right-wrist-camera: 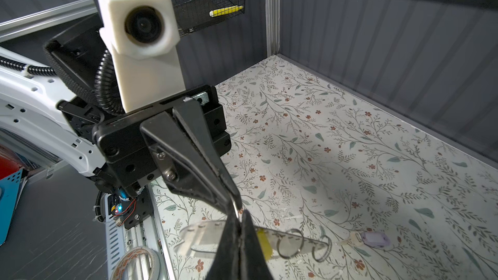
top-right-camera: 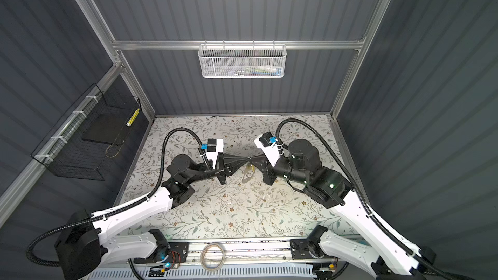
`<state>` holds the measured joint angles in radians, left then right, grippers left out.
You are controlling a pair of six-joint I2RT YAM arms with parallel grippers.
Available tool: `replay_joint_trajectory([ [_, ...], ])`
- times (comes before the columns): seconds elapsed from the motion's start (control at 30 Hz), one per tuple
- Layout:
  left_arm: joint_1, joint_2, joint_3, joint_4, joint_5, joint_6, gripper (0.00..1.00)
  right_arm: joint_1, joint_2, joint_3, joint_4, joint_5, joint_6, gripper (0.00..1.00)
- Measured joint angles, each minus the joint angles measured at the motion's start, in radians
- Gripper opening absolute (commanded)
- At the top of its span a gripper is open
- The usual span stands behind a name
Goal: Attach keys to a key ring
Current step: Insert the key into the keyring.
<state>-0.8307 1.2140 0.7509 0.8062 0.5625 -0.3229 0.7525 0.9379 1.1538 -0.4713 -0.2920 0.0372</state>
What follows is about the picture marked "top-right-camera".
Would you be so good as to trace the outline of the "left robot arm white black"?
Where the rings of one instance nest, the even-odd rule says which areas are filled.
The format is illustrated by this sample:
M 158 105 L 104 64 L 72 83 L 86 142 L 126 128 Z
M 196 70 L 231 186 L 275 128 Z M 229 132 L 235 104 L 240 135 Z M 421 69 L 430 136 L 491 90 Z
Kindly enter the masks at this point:
M 207 154 L 206 159 L 196 163 L 186 154 L 177 155 L 166 168 L 170 177 L 152 193 L 93 214 L 75 213 L 54 245 L 64 278 L 81 279 L 106 263 L 128 259 L 172 261 L 167 240 L 158 229 L 131 239 L 120 233 L 187 202 L 195 192 L 192 185 L 198 181 L 215 178 L 225 184 L 227 177 L 249 161 L 221 152 Z

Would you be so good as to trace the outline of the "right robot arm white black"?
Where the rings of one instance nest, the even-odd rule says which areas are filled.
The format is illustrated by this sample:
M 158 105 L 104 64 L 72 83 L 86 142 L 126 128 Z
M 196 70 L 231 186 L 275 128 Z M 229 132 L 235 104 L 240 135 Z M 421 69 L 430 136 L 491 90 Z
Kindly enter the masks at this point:
M 373 221 L 375 211 L 367 211 L 352 184 L 341 173 L 324 167 L 319 151 L 306 139 L 297 139 L 287 147 L 270 132 L 255 138 L 262 154 L 251 159 L 272 185 L 275 179 L 303 184 L 303 194 L 341 216 L 360 234 L 366 244 L 337 235 L 332 229 L 317 225 L 307 238 L 314 257 L 332 256 L 350 263 L 376 279 L 424 279 L 427 267 L 418 262 L 433 263 L 435 254 L 421 249 L 385 224 L 379 228 Z

